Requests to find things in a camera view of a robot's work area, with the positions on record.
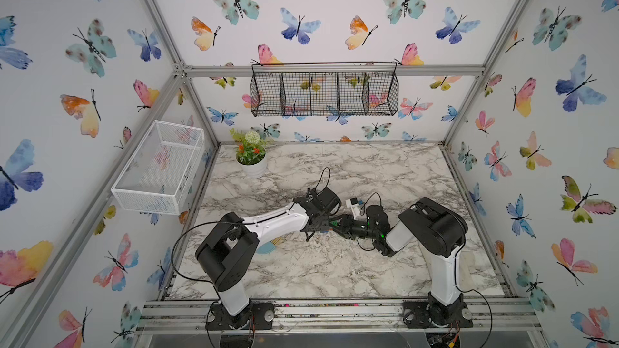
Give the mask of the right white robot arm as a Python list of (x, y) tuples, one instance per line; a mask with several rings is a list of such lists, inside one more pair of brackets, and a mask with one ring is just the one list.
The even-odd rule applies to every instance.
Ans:
[(380, 205), (364, 209), (364, 220), (343, 214), (330, 220), (330, 228), (350, 240), (370, 239), (380, 254), (392, 257), (417, 240), (430, 254), (432, 284), (429, 298), (444, 307), (460, 301), (458, 253), (466, 243), (467, 224), (452, 210), (423, 197), (398, 215), (391, 226)]

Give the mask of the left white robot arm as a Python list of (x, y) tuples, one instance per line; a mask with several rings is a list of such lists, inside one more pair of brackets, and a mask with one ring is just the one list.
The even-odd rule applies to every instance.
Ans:
[(330, 218), (342, 201), (329, 188), (310, 188), (306, 195), (266, 214), (240, 217), (234, 212), (216, 222), (195, 252), (228, 315), (237, 317), (250, 309), (242, 279), (256, 254), (266, 243), (290, 233), (312, 234), (329, 229)]

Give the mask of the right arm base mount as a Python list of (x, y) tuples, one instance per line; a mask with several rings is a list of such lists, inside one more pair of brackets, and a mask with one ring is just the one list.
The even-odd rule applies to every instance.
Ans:
[(473, 327), (472, 312), (462, 293), (449, 305), (444, 305), (430, 293), (425, 301), (405, 301), (402, 306), (402, 320), (409, 329)]

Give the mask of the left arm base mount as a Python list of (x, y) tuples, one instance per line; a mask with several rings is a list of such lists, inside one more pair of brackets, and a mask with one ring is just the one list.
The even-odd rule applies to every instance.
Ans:
[(207, 314), (206, 330), (232, 331), (271, 330), (275, 318), (275, 306), (270, 302), (250, 302), (239, 314), (232, 316), (221, 303), (210, 306)]

